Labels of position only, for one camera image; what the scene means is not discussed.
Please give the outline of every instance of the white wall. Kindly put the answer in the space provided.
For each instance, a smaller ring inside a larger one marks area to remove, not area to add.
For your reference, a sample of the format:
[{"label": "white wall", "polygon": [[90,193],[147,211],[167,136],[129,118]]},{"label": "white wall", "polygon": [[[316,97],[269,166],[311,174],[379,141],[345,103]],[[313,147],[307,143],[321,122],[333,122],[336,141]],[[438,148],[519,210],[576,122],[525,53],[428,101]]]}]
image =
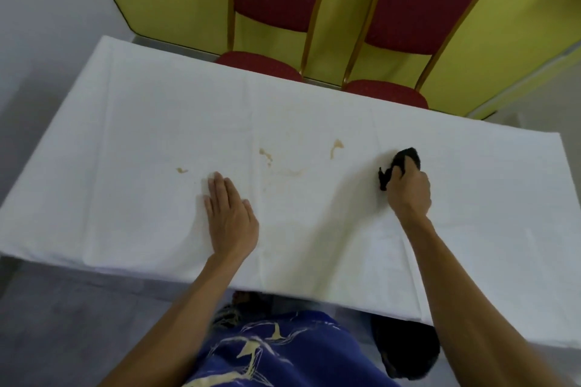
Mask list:
[{"label": "white wall", "polygon": [[567,153],[577,197],[581,197],[581,63],[567,69],[487,121],[559,132]]},{"label": "white wall", "polygon": [[113,0],[0,0],[0,202],[104,34],[134,36]]}]

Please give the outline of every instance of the rectangular table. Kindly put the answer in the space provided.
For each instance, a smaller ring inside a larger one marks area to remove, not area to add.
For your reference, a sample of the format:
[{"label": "rectangular table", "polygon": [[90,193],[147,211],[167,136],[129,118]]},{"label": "rectangular table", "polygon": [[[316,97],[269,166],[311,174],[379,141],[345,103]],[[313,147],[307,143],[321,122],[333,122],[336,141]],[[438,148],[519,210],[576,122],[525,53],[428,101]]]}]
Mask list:
[{"label": "rectangular table", "polygon": [[459,118],[104,37],[0,210],[0,251],[192,281],[221,171],[258,247],[233,286],[431,322],[377,171],[415,147],[429,216],[528,340],[581,347],[581,210],[558,134]]}]

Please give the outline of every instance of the person's left hand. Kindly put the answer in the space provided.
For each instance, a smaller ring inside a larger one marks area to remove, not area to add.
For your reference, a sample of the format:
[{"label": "person's left hand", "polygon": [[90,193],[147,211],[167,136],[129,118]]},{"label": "person's left hand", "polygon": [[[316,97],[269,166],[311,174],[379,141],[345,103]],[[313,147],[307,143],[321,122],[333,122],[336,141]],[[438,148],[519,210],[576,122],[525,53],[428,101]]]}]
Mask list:
[{"label": "person's left hand", "polygon": [[258,221],[248,200],[241,200],[229,178],[217,171],[208,179],[204,204],[215,256],[242,263],[258,242]]}]

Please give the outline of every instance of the person's left arm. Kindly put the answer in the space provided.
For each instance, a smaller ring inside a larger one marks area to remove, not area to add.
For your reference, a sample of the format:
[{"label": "person's left arm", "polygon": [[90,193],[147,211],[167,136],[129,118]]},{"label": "person's left arm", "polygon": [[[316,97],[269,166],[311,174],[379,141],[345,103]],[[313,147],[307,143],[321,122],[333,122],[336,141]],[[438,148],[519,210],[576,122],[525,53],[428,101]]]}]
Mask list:
[{"label": "person's left arm", "polygon": [[208,326],[234,274],[258,241],[258,221],[230,179],[208,180],[204,203],[214,254],[183,296],[99,387],[178,387],[192,370]]}]

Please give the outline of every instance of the blue garment with yellow print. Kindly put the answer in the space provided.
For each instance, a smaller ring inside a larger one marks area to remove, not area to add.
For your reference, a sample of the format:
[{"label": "blue garment with yellow print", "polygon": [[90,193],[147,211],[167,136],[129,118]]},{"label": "blue garment with yellow print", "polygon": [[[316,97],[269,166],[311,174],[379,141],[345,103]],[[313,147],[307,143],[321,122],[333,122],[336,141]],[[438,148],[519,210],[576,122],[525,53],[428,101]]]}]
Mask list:
[{"label": "blue garment with yellow print", "polygon": [[323,312],[306,310],[212,332],[184,386],[397,387]]}]

